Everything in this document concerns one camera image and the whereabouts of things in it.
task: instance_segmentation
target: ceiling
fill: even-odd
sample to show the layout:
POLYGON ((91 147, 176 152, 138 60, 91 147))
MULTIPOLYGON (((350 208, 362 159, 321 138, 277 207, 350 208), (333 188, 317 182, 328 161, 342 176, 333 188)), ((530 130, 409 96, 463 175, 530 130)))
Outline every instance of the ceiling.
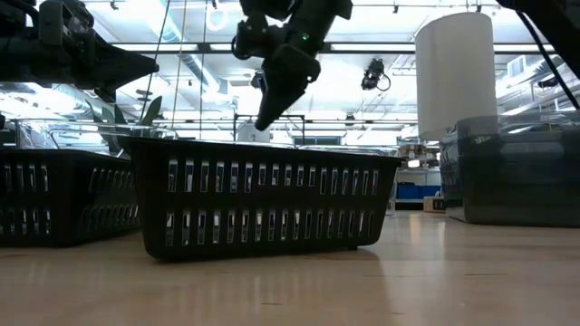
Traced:
MULTIPOLYGON (((95 17, 95 29, 112 43, 156 43, 166 1, 117 0, 118 10, 113 10, 110 0, 84 0, 95 17)), ((230 42, 235 35, 237 23, 244 19, 238 1, 218 1, 217 11, 210 3, 189 0, 186 6, 184 0, 170 2, 168 22, 177 28, 184 42, 230 42)), ((496 43, 533 42, 517 16, 500 8, 493 0, 353 0, 353 3, 352 19, 337 18, 327 41, 412 43, 413 36, 431 20, 446 14, 475 11, 476 4, 481 4, 481 12, 493 21, 496 43), (394 3, 399 6, 396 14, 393 12, 394 3)), ((152 78, 149 89, 153 93, 151 97, 163 96, 163 110, 228 111, 236 97, 244 98, 250 103, 247 107, 254 107, 250 111, 256 111, 259 96, 256 97, 256 90, 248 86, 248 81, 259 69, 261 60, 239 61, 231 54, 195 55, 212 75, 228 81, 227 94, 206 93, 201 97, 204 92, 191 70, 180 63, 175 54, 160 54, 157 57, 160 71, 152 78)), ((497 76, 506 71, 507 62, 514 58, 515 55, 496 56, 497 76)), ((397 114, 408 119, 411 114, 416 118, 414 55, 325 53, 320 54, 318 60, 323 68, 318 81, 309 86, 306 95, 291 108, 291 112, 358 112, 372 115, 375 119, 400 119, 397 114), (363 91, 360 87, 363 71, 375 57, 383 59, 388 67, 391 88, 386 92, 363 91)), ((120 89, 118 103, 128 116, 140 115, 142 104, 135 91, 147 90, 148 82, 149 77, 120 89)))

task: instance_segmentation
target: black plastic basket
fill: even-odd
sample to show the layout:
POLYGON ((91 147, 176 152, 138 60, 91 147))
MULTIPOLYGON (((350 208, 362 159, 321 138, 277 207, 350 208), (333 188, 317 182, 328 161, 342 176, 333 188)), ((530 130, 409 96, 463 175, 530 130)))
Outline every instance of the black plastic basket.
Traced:
POLYGON ((164 260, 379 240, 398 158, 130 139, 147 252, 164 260))
POLYGON ((139 228, 133 180, 125 159, 0 150, 0 245, 75 245, 139 228))

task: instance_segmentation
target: air duct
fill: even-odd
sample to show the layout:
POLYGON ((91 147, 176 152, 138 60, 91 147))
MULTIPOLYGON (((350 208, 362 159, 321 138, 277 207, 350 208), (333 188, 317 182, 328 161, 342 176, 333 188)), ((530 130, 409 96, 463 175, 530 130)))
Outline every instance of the air duct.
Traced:
MULTIPOLYGON (((166 0, 145 0, 151 5, 151 10, 149 13, 160 15, 154 19, 148 19, 147 22, 150 25, 152 31, 159 35, 161 33, 161 41, 164 43, 180 43, 183 40, 183 35, 179 31, 175 22, 168 14, 167 22, 162 31, 160 31, 161 24, 163 22, 163 15, 165 13, 165 8, 167 7, 166 0)), ((207 92, 218 92, 221 94, 227 94, 228 82, 222 78, 218 78, 212 73, 207 67, 204 67, 201 60, 193 54, 178 54, 179 59, 186 67, 193 73, 194 76, 201 82, 203 91, 207 92)))

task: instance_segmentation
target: wooden floor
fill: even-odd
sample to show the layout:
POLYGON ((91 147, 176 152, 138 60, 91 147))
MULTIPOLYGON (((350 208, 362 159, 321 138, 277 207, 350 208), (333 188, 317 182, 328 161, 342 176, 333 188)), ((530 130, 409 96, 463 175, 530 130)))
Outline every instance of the wooden floor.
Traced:
POLYGON ((580 230, 399 213, 354 252, 160 264, 140 235, 0 249, 1 325, 580 325, 580 230))

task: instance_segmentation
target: white cylinder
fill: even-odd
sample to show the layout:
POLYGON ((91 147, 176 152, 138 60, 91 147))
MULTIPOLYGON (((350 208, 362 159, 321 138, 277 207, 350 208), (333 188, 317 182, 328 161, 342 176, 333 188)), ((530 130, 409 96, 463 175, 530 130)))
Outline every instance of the white cylinder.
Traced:
POLYGON ((491 19, 452 14, 415 39, 419 136, 441 140, 458 120, 498 112, 491 19))

